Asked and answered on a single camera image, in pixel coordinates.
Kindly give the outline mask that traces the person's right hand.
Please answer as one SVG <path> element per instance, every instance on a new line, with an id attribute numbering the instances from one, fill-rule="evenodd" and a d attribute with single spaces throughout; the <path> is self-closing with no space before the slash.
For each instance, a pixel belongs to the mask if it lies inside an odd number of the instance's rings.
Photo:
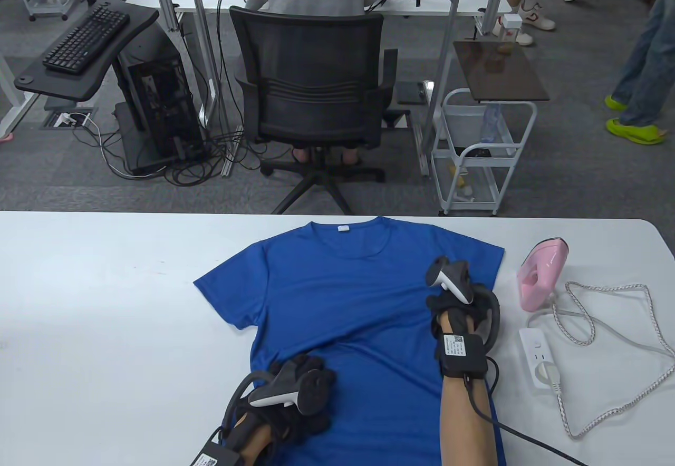
<path id="1" fill-rule="evenodd" d="M 429 295 L 425 304 L 432 316 L 431 333 L 437 338 L 442 332 L 440 319 L 448 314 L 450 327 L 454 333 L 467 334 L 467 319 L 472 319 L 475 326 L 488 317 L 488 311 L 492 308 L 491 290 L 481 283 L 471 286 L 473 301 L 465 304 L 449 290 L 442 290 L 438 295 Z"/>

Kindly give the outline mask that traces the person's left hand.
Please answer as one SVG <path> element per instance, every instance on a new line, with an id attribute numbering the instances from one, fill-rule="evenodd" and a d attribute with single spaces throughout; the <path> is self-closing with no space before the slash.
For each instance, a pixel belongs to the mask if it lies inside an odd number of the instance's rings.
<path id="1" fill-rule="evenodd" d="M 336 373 L 318 356 L 300 354 L 273 362 L 267 372 L 253 372 L 239 384 L 227 404 L 224 429 L 243 417 L 269 424 L 282 439 L 301 440 L 331 425 L 330 400 Z"/>

